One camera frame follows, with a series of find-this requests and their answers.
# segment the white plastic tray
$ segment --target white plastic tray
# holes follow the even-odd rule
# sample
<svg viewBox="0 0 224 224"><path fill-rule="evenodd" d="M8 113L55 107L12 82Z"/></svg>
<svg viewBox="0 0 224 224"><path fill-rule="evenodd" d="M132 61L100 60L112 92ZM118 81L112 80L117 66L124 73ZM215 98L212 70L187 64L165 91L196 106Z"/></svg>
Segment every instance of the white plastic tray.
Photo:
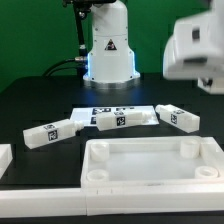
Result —
<svg viewBox="0 0 224 224"><path fill-rule="evenodd" d="M183 141L197 141L199 156L186 159L181 156ZM92 159L92 145L108 144L107 160ZM218 170L218 178L196 179L195 170L210 166ZM107 181L88 180L94 170L104 170ZM213 138L164 137L136 139L91 140L86 145L82 172L82 187L113 187L121 185L150 186L166 184L224 183L224 153Z"/></svg>

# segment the white block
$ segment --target white block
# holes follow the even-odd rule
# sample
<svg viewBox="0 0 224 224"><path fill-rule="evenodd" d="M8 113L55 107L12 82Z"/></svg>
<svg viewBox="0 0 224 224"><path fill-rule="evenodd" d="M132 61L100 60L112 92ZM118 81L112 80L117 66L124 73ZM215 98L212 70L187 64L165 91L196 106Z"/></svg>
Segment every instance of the white block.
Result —
<svg viewBox="0 0 224 224"><path fill-rule="evenodd" d="M96 115L96 126L100 131L143 125L152 118L150 112L125 110Z"/></svg>
<svg viewBox="0 0 224 224"><path fill-rule="evenodd" d="M200 117L182 110L173 105L158 105L156 112L160 115L160 119L187 132L199 130Z"/></svg>
<svg viewBox="0 0 224 224"><path fill-rule="evenodd" d="M12 161L11 145L0 145L0 179Z"/></svg>
<svg viewBox="0 0 224 224"><path fill-rule="evenodd" d="M74 122L66 119L24 130L24 141L30 149L33 149L73 137L76 135L76 131L80 131L83 128L84 125L81 121Z"/></svg>

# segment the black cable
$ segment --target black cable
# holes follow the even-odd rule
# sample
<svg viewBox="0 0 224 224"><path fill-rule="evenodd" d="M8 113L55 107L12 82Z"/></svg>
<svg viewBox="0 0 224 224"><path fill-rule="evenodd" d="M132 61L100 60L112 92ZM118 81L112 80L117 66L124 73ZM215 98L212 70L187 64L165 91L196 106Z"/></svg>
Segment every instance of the black cable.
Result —
<svg viewBox="0 0 224 224"><path fill-rule="evenodd" d="M61 71L61 70L68 70L68 69L77 69L77 68L80 68L79 66L76 66L76 67L65 67L65 68L57 68L57 69L54 69L52 70L50 73L48 73L48 75L46 75L47 77L51 76L53 73L55 72L58 72L58 71Z"/></svg>
<svg viewBox="0 0 224 224"><path fill-rule="evenodd" d="M75 14L75 22L76 22L79 45L85 45L84 34L82 29L82 21L79 17L79 12L78 9L76 8L75 3L73 3L73 10Z"/></svg>
<svg viewBox="0 0 224 224"><path fill-rule="evenodd" d="M71 58L71 59L66 59L66 60L63 60L63 61L60 61L54 65L52 65L50 68L48 68L42 76L48 76L48 73L51 72L53 69L55 69L56 67L60 66L60 65L64 65L64 64L67 64L67 63L70 63L70 62L75 62L75 59L74 58Z"/></svg>

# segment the white container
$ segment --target white container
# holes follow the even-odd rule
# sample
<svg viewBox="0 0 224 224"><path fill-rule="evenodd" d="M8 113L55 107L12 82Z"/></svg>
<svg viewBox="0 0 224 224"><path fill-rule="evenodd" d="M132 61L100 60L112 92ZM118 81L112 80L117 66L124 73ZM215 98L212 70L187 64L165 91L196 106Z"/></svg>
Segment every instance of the white container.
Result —
<svg viewBox="0 0 224 224"><path fill-rule="evenodd" d="M11 145L0 145L0 179L12 161Z"/></svg>
<svg viewBox="0 0 224 224"><path fill-rule="evenodd" d="M126 110L96 115L96 125L100 131L142 125L152 117L151 113Z"/></svg>
<svg viewBox="0 0 224 224"><path fill-rule="evenodd" d="M102 142L110 156L96 162L91 146ZM197 157L182 157L187 142L185 150L199 145ZM90 140L81 186L87 215L224 210L224 152L213 138L197 136Z"/></svg>
<svg viewBox="0 0 224 224"><path fill-rule="evenodd" d="M76 131L84 128L81 121L69 119L31 128L23 131L25 144L34 149L53 142L61 141L76 135Z"/></svg>
<svg viewBox="0 0 224 224"><path fill-rule="evenodd" d="M200 127L200 117L182 110L173 105L158 105L156 112L160 119L185 131L187 133L198 131Z"/></svg>

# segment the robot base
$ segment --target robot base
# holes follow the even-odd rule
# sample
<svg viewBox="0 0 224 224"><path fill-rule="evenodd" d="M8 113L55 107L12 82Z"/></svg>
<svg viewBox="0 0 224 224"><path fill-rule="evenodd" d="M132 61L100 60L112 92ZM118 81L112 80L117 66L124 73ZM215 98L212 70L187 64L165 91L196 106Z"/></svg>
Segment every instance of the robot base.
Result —
<svg viewBox="0 0 224 224"><path fill-rule="evenodd" d="M125 82L106 83L106 82L96 82L94 80L90 80L88 75L85 75L83 77L83 81L85 86L97 88L97 89L125 89L132 86L136 86L140 83L140 74L138 73L135 76L136 77Z"/></svg>

